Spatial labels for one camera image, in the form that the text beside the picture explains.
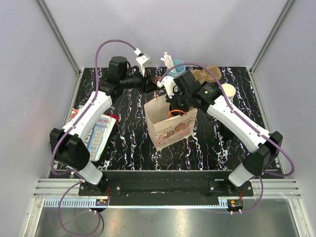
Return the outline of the single black cup lid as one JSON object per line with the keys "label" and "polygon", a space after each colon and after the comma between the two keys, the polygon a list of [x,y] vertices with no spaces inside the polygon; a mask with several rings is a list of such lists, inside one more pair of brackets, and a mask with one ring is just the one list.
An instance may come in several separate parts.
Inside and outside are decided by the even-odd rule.
{"label": "single black cup lid", "polygon": [[175,111],[175,108],[173,107],[172,104],[169,105],[169,113],[170,113],[172,116],[177,116],[177,115],[178,115],[178,112]]}

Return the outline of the printed kraft paper bag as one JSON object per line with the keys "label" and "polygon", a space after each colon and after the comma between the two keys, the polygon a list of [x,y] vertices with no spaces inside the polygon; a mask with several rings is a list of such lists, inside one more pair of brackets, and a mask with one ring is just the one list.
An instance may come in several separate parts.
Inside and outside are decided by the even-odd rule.
{"label": "printed kraft paper bag", "polygon": [[177,116],[169,113],[169,103],[165,95],[159,96],[144,105],[148,134],[154,147],[159,151],[193,134],[198,110],[176,110]]}

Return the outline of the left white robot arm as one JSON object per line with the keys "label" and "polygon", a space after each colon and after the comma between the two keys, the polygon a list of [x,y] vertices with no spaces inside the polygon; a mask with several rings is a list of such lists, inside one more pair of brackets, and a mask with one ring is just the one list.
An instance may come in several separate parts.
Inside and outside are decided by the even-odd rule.
{"label": "left white robot arm", "polygon": [[145,67],[150,63],[147,54],[136,58],[138,71],[132,72],[125,57],[115,56],[101,77],[96,76],[96,88],[79,113],[62,129],[50,132],[52,149],[51,163],[55,161],[69,167],[71,171],[89,182],[89,189],[97,196],[102,195],[107,184],[102,172],[90,161],[90,153],[84,141],[100,116],[122,95],[125,89],[137,88],[147,91],[148,76]]}

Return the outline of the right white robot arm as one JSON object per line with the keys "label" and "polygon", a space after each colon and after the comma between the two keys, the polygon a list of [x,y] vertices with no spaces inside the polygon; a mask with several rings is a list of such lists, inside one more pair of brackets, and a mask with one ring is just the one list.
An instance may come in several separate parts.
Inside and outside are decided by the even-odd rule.
{"label": "right white robot arm", "polygon": [[230,100],[226,100],[216,84],[201,85],[190,71],[185,71],[176,78],[166,76],[157,85],[165,88],[171,110],[187,112],[191,107],[202,110],[220,121],[250,152],[224,183],[228,195],[237,195],[246,181],[263,174],[278,156],[283,136],[257,125]]}

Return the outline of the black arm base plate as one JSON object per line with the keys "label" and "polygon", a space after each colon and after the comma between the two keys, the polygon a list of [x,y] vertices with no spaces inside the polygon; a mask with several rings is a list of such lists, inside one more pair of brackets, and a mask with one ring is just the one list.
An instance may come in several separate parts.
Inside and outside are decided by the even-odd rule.
{"label": "black arm base plate", "polygon": [[253,196],[250,181],[236,187],[229,180],[230,171],[189,170],[189,171],[104,171],[98,185],[81,184],[80,196],[102,196],[109,189],[112,197],[129,193],[193,193],[213,197]]}

